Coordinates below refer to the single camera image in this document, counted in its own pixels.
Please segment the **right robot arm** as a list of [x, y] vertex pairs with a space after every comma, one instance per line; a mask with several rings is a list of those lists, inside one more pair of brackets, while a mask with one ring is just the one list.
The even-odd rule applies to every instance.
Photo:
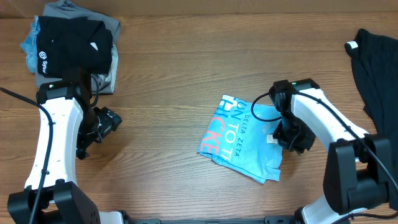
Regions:
[[323, 195], [298, 208], [290, 223], [349, 223], [397, 199], [388, 138], [369, 134], [343, 116], [311, 79], [275, 82], [269, 96], [280, 113], [273, 137], [299, 154], [319, 139], [327, 150]]

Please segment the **light blue printed t-shirt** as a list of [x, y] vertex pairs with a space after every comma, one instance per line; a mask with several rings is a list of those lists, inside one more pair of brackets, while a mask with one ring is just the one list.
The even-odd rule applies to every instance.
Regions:
[[279, 112], [223, 95], [197, 152], [263, 184], [280, 179], [282, 146], [273, 138]]

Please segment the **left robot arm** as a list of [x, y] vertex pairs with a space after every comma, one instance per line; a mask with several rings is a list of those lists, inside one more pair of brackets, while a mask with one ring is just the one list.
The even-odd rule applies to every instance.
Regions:
[[40, 110], [40, 132], [24, 190], [8, 198], [15, 223], [130, 223], [124, 211], [99, 211], [76, 181], [76, 160], [122, 122], [108, 108], [93, 106], [92, 96], [90, 80], [58, 81], [41, 85], [36, 101], [25, 99]]

